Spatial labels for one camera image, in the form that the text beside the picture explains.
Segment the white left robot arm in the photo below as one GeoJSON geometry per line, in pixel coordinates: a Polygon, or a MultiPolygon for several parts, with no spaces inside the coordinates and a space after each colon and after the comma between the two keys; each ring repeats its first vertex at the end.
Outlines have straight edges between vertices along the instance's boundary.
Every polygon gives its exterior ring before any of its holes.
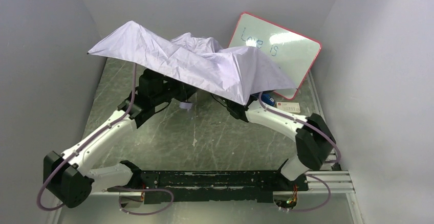
{"type": "Polygon", "coordinates": [[[63,153],[51,151],[45,156],[44,184],[38,193],[38,206],[49,210],[41,204],[46,189],[68,208],[79,206],[91,193],[103,189],[149,189],[142,180],[142,170],[130,161],[102,169],[93,166],[115,143],[157,114],[157,106],[170,104],[173,99],[186,102],[197,90],[149,69],[139,78],[133,77],[129,96],[99,128],[63,153]]]}

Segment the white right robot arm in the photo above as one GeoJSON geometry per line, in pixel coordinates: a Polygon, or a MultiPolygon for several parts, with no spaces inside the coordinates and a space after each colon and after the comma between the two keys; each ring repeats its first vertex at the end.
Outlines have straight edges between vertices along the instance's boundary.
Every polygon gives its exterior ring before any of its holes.
{"type": "Polygon", "coordinates": [[[308,171],[318,171],[323,164],[339,162],[340,151],[321,115],[292,114],[254,97],[249,99],[247,105],[230,100],[224,102],[234,118],[265,126],[295,142],[296,156],[287,159],[279,169],[280,174],[287,180],[294,181],[308,171]]]}

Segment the lilac folding umbrella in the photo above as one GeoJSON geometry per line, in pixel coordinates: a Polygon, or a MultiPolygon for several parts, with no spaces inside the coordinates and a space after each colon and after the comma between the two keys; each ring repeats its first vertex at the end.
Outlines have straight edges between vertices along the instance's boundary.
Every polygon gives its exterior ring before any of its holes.
{"type": "Polygon", "coordinates": [[[167,40],[135,21],[116,29],[88,53],[134,62],[241,105],[246,105],[252,94],[296,87],[271,57],[256,47],[224,49],[213,37],[191,33],[167,40]]]}

